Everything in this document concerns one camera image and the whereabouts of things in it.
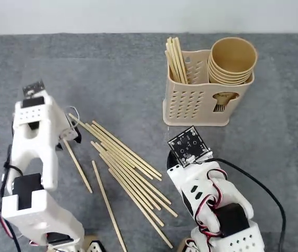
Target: stacked paper cups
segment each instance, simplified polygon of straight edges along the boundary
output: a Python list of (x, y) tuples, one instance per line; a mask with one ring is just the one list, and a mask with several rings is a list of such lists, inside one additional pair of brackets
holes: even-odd
[[(258, 54), (254, 46), (237, 37), (223, 38), (212, 46), (208, 59), (208, 77), (211, 83), (240, 85), (248, 81)], [(235, 93), (223, 92), (215, 95), (217, 105), (227, 105)]]

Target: chopstick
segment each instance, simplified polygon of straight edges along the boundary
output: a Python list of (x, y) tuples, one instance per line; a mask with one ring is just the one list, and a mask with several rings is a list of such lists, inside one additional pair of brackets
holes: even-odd
[(74, 163), (75, 163), (75, 165), (76, 165), (76, 167), (77, 167), (77, 169), (78, 169), (78, 171), (79, 171), (79, 174), (80, 174), (80, 176), (82, 177), (82, 180), (84, 181), (84, 183), (85, 183), (85, 185), (86, 185), (88, 191), (89, 191), (90, 193), (93, 193), (93, 190), (92, 190), (90, 184), (88, 183), (88, 180), (87, 180), (87, 178), (86, 178), (84, 172), (82, 171), (82, 168), (80, 167), (80, 164), (78, 163), (78, 160), (76, 159), (76, 156), (74, 155), (74, 153), (73, 153), (73, 151), (72, 151), (72, 149), (71, 149), (69, 143), (68, 143), (65, 139), (63, 139), (63, 141), (64, 141), (64, 144), (65, 144), (65, 146), (66, 146), (66, 149), (69, 151), (70, 156), (71, 156), (71, 158), (73, 159), (73, 161), (74, 161)]

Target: bamboo chopstick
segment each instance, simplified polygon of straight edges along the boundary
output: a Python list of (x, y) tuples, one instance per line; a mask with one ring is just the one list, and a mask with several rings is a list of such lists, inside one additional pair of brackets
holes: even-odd
[(173, 48), (173, 51), (171, 53), (174, 53), (174, 55), (175, 55), (176, 64), (177, 64), (177, 68), (178, 68), (178, 72), (179, 72), (179, 78), (183, 84), (186, 84), (187, 82), (186, 82), (184, 74), (183, 74), (183, 69), (180, 64), (179, 52), (177, 50), (176, 41), (174, 39), (172, 39), (172, 48)]
[(105, 201), (105, 204), (106, 204), (108, 213), (109, 213), (109, 215), (110, 215), (110, 217), (112, 219), (112, 223), (113, 223), (113, 226), (114, 226), (116, 235), (118, 236), (118, 239), (120, 241), (120, 244), (121, 244), (121, 247), (122, 247), (123, 251), (124, 252), (127, 252), (127, 249), (126, 249), (126, 246), (124, 245), (124, 242), (123, 242), (121, 233), (119, 231), (118, 225), (117, 225), (116, 220), (114, 218), (114, 214), (113, 214), (112, 208), (111, 208), (111, 206), (109, 204), (109, 201), (108, 201), (108, 198), (107, 198), (105, 189), (103, 188), (103, 185), (102, 185), (102, 181), (100, 179), (98, 168), (95, 165), (95, 162), (93, 160), (92, 160), (92, 165), (93, 165), (93, 169), (94, 169), (95, 175), (97, 176), (97, 180), (98, 180), (98, 184), (99, 184), (99, 187), (100, 187), (100, 190), (101, 190), (101, 193), (102, 193), (103, 200)]
[[(105, 143), (109, 144), (110, 146), (113, 146), (113, 148), (117, 149), (119, 152), (122, 152), (122, 154), (126, 155), (128, 157), (128, 160), (134, 161), (134, 158), (129, 153), (127, 153), (126, 150), (122, 149), (120, 146), (118, 146), (116, 143), (114, 143), (112, 139), (108, 138), (108, 136), (105, 136), (105, 135), (101, 134), (101, 132), (98, 132), (96, 126), (92, 127), (88, 123), (86, 123), (85, 125), (86, 125), (86, 127), (88, 127), (91, 130), (91, 132), (93, 132), (93, 135), (97, 139), (99, 139), (101, 142), (105, 142)], [(148, 169), (146, 169), (146, 170), (143, 169), (143, 166), (139, 166), (136, 164), (136, 167), (151, 180), (153, 179), (153, 176), (155, 176), (154, 173), (149, 174)]]
[[(116, 154), (116, 152), (109, 148), (109, 146), (103, 145), (108, 152), (112, 152), (113, 154)], [(155, 186), (153, 186), (150, 182), (148, 182), (143, 176), (141, 176), (137, 171), (130, 169), (128, 167), (128, 169), (135, 175), (137, 176), (140, 180), (142, 180), (142, 182), (144, 184), (146, 184), (152, 191), (154, 191), (159, 197), (161, 197), (161, 199), (163, 199), (166, 203), (168, 203), (169, 205), (171, 205), (171, 201), (169, 201), (167, 199), (167, 197), (164, 196), (164, 194), (162, 194)]]
[(133, 155), (131, 155), (129, 152), (127, 152), (127, 150), (125, 150), (120, 145), (118, 145), (116, 143), (116, 141), (114, 141), (106, 133), (104, 133), (102, 130), (100, 130), (95, 124), (89, 125), (88, 123), (86, 123), (85, 125), (87, 127), (91, 128), (93, 131), (95, 131), (100, 137), (104, 138), (105, 139), (104, 140), (105, 142), (107, 141), (107, 143), (109, 143), (110, 145), (113, 145), (113, 147), (115, 147), (120, 152), (122, 152), (123, 154), (125, 154), (130, 160), (132, 160), (134, 162), (134, 164), (136, 165), (136, 167), (141, 172), (143, 172), (147, 177), (149, 177), (150, 179), (152, 179), (152, 177), (155, 177), (159, 181), (162, 181), (162, 179), (158, 175), (156, 175), (156, 173), (154, 173), (147, 166), (145, 166), (143, 163), (141, 163), (139, 160), (137, 160)]
[[(114, 159), (118, 159), (113, 153), (109, 153)], [(124, 166), (121, 168), (126, 172), (129, 176), (131, 176), (142, 188), (144, 188), (152, 198), (154, 198), (158, 203), (160, 203), (168, 212), (170, 212), (173, 216), (177, 217), (178, 214), (173, 211), (169, 206), (167, 206), (160, 198), (158, 198), (141, 180), (134, 174), (134, 170), (131, 168)]]
[(118, 175), (120, 175), (120, 176), (122, 176), (122, 178), (123, 179), (125, 179), (126, 181), (127, 181), (127, 183), (133, 188), (133, 189), (135, 189), (136, 190), (136, 193), (139, 195), (139, 197), (145, 202), (145, 204), (150, 208), (150, 209), (154, 209), (154, 207), (152, 206), (152, 204), (151, 204), (151, 202), (149, 202), (150, 200), (149, 200), (149, 195), (132, 179), (132, 178), (130, 178), (130, 177), (128, 177), (125, 173), (123, 173), (123, 171), (122, 171), (122, 168), (121, 168), (121, 166), (117, 163), (117, 162), (115, 162), (114, 161), (114, 159), (110, 156), (110, 155), (108, 155), (107, 154), (107, 152), (106, 151), (104, 151), (103, 149), (102, 149), (102, 147), (100, 147), (100, 145), (99, 144), (97, 144), (97, 143), (93, 143), (93, 142), (91, 142), (92, 143), (92, 145), (100, 152), (100, 154), (101, 155), (103, 155), (106, 159), (108, 159), (109, 160), (109, 162), (113, 165), (113, 167), (114, 167), (114, 171), (118, 174)]
[(158, 172), (155, 168), (153, 168), (151, 165), (149, 165), (147, 162), (145, 162), (141, 157), (139, 157), (135, 152), (133, 152), (130, 148), (128, 148), (124, 143), (122, 143), (119, 139), (117, 139), (115, 136), (113, 136), (112, 133), (110, 133), (108, 130), (106, 130), (103, 126), (98, 124), (96, 121), (92, 121), (94, 125), (96, 125), (98, 128), (101, 129), (106, 135), (108, 135), (111, 139), (113, 139), (115, 142), (117, 142), (121, 147), (123, 147), (125, 150), (127, 150), (129, 153), (131, 153), (137, 160), (139, 160), (142, 164), (147, 166), (151, 171), (156, 173), (158, 176), (162, 177), (161, 173)]
[[(108, 170), (113, 177), (118, 181), (118, 183), (123, 187), (123, 189), (128, 193), (125, 186), (122, 184), (121, 180), (113, 173), (111, 169)], [(173, 248), (172, 244), (169, 242), (168, 238), (163, 234), (163, 232), (159, 229), (159, 227), (156, 225), (156, 223), (150, 218), (148, 213), (143, 209), (143, 207), (137, 202), (134, 201), (134, 203), (138, 206), (138, 208), (141, 210), (141, 212), (144, 214), (144, 216), (148, 219), (150, 224), (154, 227), (154, 229), (158, 232), (158, 234), (161, 236), (161, 238), (165, 241), (165, 243), (169, 246), (169, 248)]]
[(166, 56), (166, 58), (168, 60), (168, 63), (169, 63), (169, 66), (170, 66), (170, 69), (171, 69), (171, 72), (172, 72), (173, 79), (174, 80), (177, 80), (178, 79), (178, 75), (176, 73), (176, 69), (174, 67), (174, 64), (173, 64), (173, 61), (172, 61), (172, 58), (171, 58), (170, 51), (165, 50), (164, 53), (165, 53), (165, 56)]
[[(110, 168), (111, 171), (115, 171), (115, 169), (113, 168), (113, 165), (111, 164), (111, 162), (108, 160), (108, 158), (104, 157), (102, 154), (99, 154), (99, 156), (103, 159), (103, 161), (105, 161), (105, 163), (107, 164), (107, 166)], [(137, 195), (137, 193), (127, 184), (127, 182), (125, 180), (123, 180), (122, 178), (120, 178), (120, 180), (122, 180), (123, 185), (126, 186), (127, 188), (127, 193), (129, 192), (130, 194), (128, 194), (130, 196), (130, 198), (133, 200), (133, 202), (138, 202), (140, 205), (142, 205), (146, 211), (157, 221), (157, 223), (159, 223), (160, 226), (164, 226), (164, 223), (157, 217), (157, 215), (141, 200), (141, 198), (139, 198), (139, 196)]]
[(173, 41), (173, 44), (175, 45), (175, 48), (177, 50), (176, 53), (178, 54), (179, 63), (180, 63), (180, 66), (182, 67), (182, 75), (184, 77), (185, 84), (188, 84), (187, 76), (186, 76), (186, 70), (185, 70), (184, 58), (183, 58), (182, 50), (180, 48), (179, 39), (178, 39), (178, 37), (176, 37), (176, 38), (173, 38), (172, 41)]
[(70, 156), (71, 156), (71, 158), (73, 159), (73, 161), (74, 161), (74, 163), (75, 163), (75, 165), (76, 165), (76, 167), (77, 167), (77, 169), (78, 169), (78, 171), (79, 171), (79, 174), (80, 174), (80, 176), (82, 177), (82, 180), (84, 181), (84, 183), (85, 183), (85, 185), (86, 185), (88, 191), (89, 191), (90, 193), (93, 193), (93, 190), (92, 190), (92, 188), (91, 188), (91, 186), (90, 186), (90, 183), (88, 183), (88, 180), (87, 180), (87, 178), (86, 178), (84, 172), (82, 171), (82, 168), (80, 167), (80, 164), (78, 163), (78, 160), (76, 159), (76, 156), (75, 156), (75, 154), (73, 153), (73, 151), (72, 151), (72, 149), (71, 149), (69, 143), (68, 143), (65, 139), (63, 139), (63, 141), (64, 141), (64, 144), (65, 144), (65, 146), (66, 146), (66, 149), (69, 151)]

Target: ventilation hole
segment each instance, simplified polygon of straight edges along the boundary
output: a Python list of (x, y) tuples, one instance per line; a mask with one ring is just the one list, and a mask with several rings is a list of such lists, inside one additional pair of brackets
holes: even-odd
[(191, 189), (191, 192), (194, 193), (194, 192), (196, 191), (197, 188), (198, 188), (198, 186), (197, 186), (197, 185), (194, 185), (194, 186), (192, 187), (192, 189)]
[(202, 194), (203, 194), (202, 192), (197, 193), (195, 199), (198, 200), (202, 196)]

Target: white wall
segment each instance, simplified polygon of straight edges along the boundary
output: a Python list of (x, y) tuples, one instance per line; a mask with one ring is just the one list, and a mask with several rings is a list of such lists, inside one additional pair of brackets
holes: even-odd
[(0, 34), (298, 33), (298, 0), (0, 0)]

